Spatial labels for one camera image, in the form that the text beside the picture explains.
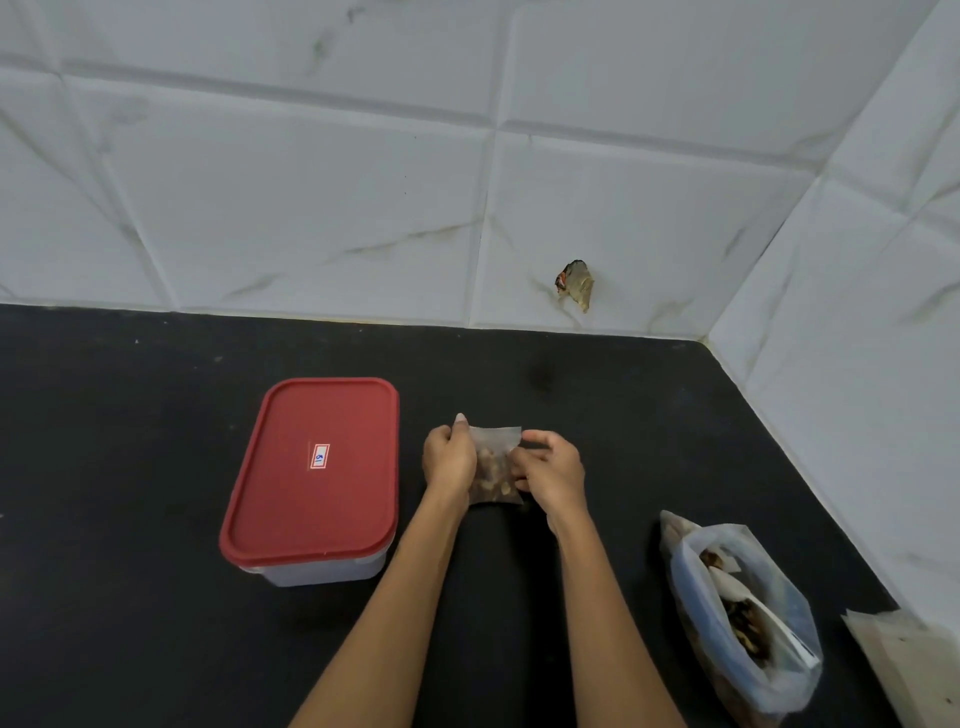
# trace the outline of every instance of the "tile wall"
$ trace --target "tile wall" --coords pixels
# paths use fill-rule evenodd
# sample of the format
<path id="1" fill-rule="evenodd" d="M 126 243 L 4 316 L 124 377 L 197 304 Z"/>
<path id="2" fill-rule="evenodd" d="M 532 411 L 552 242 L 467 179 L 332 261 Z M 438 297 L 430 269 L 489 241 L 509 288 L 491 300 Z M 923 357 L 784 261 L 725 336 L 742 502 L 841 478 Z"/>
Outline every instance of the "tile wall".
<path id="1" fill-rule="evenodd" d="M 0 299 L 701 337 L 933 5 L 0 0 Z"/>
<path id="2" fill-rule="evenodd" d="M 958 40 L 942 0 L 709 341 L 888 588 L 960 634 Z"/>

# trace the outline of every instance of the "hand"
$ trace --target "hand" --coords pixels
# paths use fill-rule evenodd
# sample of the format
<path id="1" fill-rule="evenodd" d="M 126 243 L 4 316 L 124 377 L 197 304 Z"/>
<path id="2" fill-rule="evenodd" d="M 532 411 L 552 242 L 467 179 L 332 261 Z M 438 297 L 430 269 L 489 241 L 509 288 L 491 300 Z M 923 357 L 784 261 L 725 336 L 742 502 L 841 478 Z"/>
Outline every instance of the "hand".
<path id="1" fill-rule="evenodd" d="M 477 451 L 470 437 L 467 418 L 457 415 L 450 425 L 430 430 L 423 443 L 423 474 L 428 494 L 453 497 L 464 510 L 469 505 L 468 490 L 477 467 Z"/>
<path id="2" fill-rule="evenodd" d="M 588 514 L 580 453 L 556 432 L 527 429 L 523 431 L 523 439 L 546 448 L 511 450 L 516 486 L 533 494 L 546 512 L 550 530 L 556 534 L 555 523 Z"/>

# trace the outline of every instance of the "red lid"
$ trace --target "red lid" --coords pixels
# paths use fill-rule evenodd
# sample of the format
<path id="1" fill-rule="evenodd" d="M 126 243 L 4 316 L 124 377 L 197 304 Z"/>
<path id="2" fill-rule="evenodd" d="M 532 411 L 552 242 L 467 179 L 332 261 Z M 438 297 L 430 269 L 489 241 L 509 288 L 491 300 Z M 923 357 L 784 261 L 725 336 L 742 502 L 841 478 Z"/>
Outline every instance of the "red lid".
<path id="1" fill-rule="evenodd" d="M 396 389 L 287 379 L 263 399 L 220 550 L 258 567 L 371 556 L 396 530 Z"/>

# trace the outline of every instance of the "label sticker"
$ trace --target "label sticker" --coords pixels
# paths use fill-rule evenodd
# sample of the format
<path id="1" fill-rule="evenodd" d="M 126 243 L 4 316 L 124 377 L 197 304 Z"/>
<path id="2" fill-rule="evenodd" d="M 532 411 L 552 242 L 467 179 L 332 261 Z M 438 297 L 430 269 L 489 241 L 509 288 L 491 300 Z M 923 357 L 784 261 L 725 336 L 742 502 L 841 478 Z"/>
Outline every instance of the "label sticker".
<path id="1" fill-rule="evenodd" d="M 330 451 L 330 445 L 317 445 L 313 448 L 313 458 L 310 461 L 310 470 L 326 467 L 326 454 Z"/>

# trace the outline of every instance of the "clear plastic bag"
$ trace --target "clear plastic bag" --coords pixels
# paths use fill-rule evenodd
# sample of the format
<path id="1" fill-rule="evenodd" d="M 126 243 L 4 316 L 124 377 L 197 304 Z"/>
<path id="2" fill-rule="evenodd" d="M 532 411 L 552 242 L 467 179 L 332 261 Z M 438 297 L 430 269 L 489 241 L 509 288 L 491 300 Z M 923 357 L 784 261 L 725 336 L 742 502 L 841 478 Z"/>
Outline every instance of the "clear plastic bag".
<path id="1" fill-rule="evenodd" d="M 477 469 L 470 483 L 470 505 L 523 503 L 507 459 L 510 450 L 520 444 L 521 431 L 520 427 L 470 428 L 470 437 L 477 448 Z"/>
<path id="2" fill-rule="evenodd" d="M 700 527 L 669 511 L 660 513 L 661 548 L 670 587 L 690 639 L 717 696 L 742 728 L 779 725 L 806 707 L 823 671 L 824 653 L 804 596 L 783 575 L 744 525 Z M 760 667 L 737 640 L 701 553 L 718 557 L 720 568 L 736 572 L 774 614 L 819 658 L 808 667 L 782 643 L 770 645 Z"/>

